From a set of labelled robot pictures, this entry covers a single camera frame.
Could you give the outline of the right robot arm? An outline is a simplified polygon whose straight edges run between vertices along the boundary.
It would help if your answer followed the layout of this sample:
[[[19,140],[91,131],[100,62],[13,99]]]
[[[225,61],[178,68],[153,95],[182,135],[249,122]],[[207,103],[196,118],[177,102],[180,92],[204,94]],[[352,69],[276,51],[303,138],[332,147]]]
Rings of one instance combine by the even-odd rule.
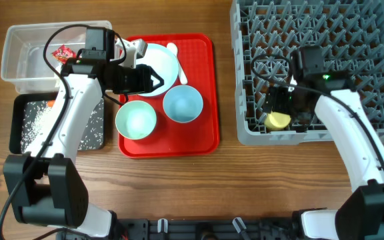
[[[287,83],[268,89],[264,125],[276,131],[312,112],[331,135],[352,194],[338,210],[297,214],[308,239],[384,239],[384,145],[368,120],[348,71],[326,71],[320,47],[302,47],[283,60]]]

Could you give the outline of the yellow plastic cup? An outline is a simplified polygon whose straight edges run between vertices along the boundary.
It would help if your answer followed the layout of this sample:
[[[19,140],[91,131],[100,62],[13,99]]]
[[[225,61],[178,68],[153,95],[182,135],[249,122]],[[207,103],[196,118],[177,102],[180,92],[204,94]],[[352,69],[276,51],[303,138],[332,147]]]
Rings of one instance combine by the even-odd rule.
[[[289,115],[272,111],[267,114],[264,125],[271,131],[279,131],[286,128],[290,122],[291,117]]]

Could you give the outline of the white rice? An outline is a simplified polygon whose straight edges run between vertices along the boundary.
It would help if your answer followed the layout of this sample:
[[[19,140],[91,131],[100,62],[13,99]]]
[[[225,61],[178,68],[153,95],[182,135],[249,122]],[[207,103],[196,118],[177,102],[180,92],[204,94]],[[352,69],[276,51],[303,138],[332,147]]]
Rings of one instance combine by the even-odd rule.
[[[20,153],[24,153],[30,143],[36,138],[42,128],[49,126],[49,115],[52,107],[48,101],[32,101],[25,104],[21,126]],[[104,100],[96,105],[86,124],[80,140],[79,150],[100,149],[104,142]]]

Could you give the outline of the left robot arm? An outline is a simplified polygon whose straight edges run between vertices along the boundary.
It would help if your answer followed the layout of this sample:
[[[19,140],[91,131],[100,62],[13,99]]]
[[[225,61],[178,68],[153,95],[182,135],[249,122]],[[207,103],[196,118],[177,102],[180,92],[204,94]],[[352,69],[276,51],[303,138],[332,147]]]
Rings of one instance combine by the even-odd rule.
[[[129,96],[157,89],[157,73],[137,64],[146,50],[142,39],[130,42],[113,30],[86,26],[84,48],[55,70],[61,86],[49,125],[26,152],[5,160],[9,196],[3,208],[19,223],[84,239],[126,238],[117,215],[89,201],[75,159],[87,122],[107,91]]]

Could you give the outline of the mint green bowl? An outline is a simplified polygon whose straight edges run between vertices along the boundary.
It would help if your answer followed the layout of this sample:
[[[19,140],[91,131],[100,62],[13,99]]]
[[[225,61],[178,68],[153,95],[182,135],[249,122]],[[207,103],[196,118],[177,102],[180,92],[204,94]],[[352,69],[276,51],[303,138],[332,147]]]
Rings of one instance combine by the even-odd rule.
[[[130,101],[124,104],[115,116],[118,133],[130,140],[146,138],[153,132],[156,123],[156,111],[144,101]]]

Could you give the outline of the red snack wrapper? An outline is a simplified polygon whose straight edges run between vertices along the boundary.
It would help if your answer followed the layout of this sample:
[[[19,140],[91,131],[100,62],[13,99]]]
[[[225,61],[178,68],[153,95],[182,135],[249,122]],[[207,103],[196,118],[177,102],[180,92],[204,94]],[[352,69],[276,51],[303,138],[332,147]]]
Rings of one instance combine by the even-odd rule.
[[[69,58],[76,58],[77,54],[65,45],[60,46],[51,55],[58,60],[58,62],[65,64]]]

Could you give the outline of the orange carrot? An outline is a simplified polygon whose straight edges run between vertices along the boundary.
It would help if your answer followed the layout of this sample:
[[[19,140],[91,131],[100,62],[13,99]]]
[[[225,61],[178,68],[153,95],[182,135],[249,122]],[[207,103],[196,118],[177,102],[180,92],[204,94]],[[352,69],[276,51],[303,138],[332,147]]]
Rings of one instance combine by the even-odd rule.
[[[48,102],[47,102],[47,106],[48,106],[48,107],[53,107],[54,104],[55,104],[55,100],[51,100],[51,101],[48,101]]]

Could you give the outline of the light blue bowl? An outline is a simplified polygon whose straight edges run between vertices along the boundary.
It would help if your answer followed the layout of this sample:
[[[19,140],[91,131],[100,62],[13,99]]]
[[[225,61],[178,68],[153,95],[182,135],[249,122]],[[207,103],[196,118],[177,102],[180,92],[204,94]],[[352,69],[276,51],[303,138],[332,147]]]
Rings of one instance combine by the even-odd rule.
[[[192,86],[178,85],[165,94],[163,110],[172,121],[189,123],[200,116],[203,110],[203,97]]]

